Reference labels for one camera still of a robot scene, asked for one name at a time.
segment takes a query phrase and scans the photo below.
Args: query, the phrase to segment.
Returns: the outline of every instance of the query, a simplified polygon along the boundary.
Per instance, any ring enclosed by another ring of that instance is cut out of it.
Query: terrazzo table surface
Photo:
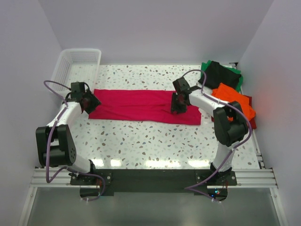
[[[174,90],[172,81],[196,65],[101,65],[96,89]],[[85,68],[73,67],[71,74]],[[185,76],[192,86],[200,74]],[[105,169],[208,169],[217,140],[214,123],[204,111],[200,126],[151,121],[90,120],[82,114],[71,127],[77,154]],[[252,139],[239,147],[234,169],[259,169]]]

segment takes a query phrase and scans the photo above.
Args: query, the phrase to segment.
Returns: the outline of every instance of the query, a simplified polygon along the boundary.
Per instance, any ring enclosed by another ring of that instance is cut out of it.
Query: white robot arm
[[[51,137],[50,167],[67,167],[70,171],[89,173],[94,169],[91,160],[84,159],[76,153],[70,129],[73,122],[86,111],[88,114],[95,110],[101,102],[91,93],[85,90],[84,82],[71,83],[70,98],[62,104],[62,107],[47,126],[36,130],[39,162],[46,166],[48,137],[51,128],[55,125]]]
[[[229,103],[211,95],[205,95],[201,92],[200,87],[190,87],[184,77],[175,80],[173,85],[176,93],[173,94],[171,111],[184,113],[188,105],[194,105],[209,113],[214,118],[214,131],[219,141],[211,169],[215,170],[221,166],[218,170],[219,172],[231,170],[234,151],[228,158],[227,155],[248,132],[245,119],[228,107],[229,105],[233,106],[242,112],[240,104],[238,102]],[[233,117],[233,121],[230,122],[228,117]]]

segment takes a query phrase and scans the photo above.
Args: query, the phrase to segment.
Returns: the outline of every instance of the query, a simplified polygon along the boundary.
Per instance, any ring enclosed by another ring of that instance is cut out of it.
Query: white backdrop
[[[290,225],[300,225],[301,2],[275,0],[239,62],[253,96],[257,138]]]
[[[62,48],[102,64],[238,62],[273,0],[40,0]]]
[[[38,155],[35,130],[57,112],[43,86],[60,45],[38,0],[0,1],[0,225],[15,226]]]

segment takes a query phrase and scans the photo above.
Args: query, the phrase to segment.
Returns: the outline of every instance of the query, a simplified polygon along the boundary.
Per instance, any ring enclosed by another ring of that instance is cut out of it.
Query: magenta cloth
[[[201,113],[195,106],[188,106],[187,112],[182,114],[170,112],[172,93],[163,90],[95,89],[94,95],[102,104],[89,118],[200,125]]]

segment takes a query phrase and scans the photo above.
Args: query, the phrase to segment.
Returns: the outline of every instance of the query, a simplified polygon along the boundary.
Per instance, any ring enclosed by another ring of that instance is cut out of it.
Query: white plastic basket
[[[61,52],[52,74],[52,81],[70,87],[71,82],[86,82],[94,91],[98,74],[101,51],[93,48],[71,48]],[[70,91],[60,85],[50,83],[50,87],[65,97]]]

